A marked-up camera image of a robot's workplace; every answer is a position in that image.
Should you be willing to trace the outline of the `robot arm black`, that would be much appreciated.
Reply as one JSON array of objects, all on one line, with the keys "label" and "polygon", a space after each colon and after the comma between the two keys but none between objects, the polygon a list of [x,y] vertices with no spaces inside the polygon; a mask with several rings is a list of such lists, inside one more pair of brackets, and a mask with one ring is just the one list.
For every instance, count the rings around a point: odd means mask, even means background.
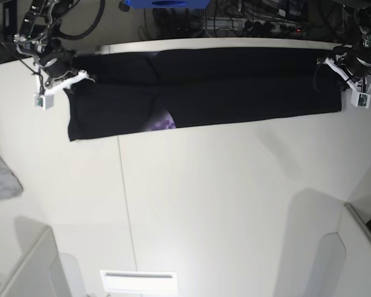
[{"label": "robot arm black", "polygon": [[78,1],[32,1],[25,14],[19,32],[12,44],[18,53],[33,58],[37,76],[37,96],[47,97],[64,88],[95,78],[85,70],[73,66],[75,51],[63,47],[61,40],[81,40],[94,31],[105,9],[106,1],[101,0],[97,15],[86,31],[68,35],[61,31],[62,19],[77,6]]},{"label": "robot arm black", "polygon": [[336,1],[350,18],[351,33],[317,67],[326,65],[342,78],[345,89],[367,93],[371,89],[371,1]]}]

